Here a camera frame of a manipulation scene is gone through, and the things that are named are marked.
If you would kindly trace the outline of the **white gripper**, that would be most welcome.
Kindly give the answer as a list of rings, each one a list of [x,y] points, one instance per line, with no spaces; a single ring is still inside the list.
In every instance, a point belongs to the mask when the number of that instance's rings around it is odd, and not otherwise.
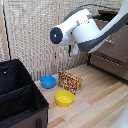
[[[77,44],[74,44],[74,45],[70,45],[69,46],[69,56],[77,55],[78,54],[78,51],[79,51],[79,48],[78,48],[78,45]]]

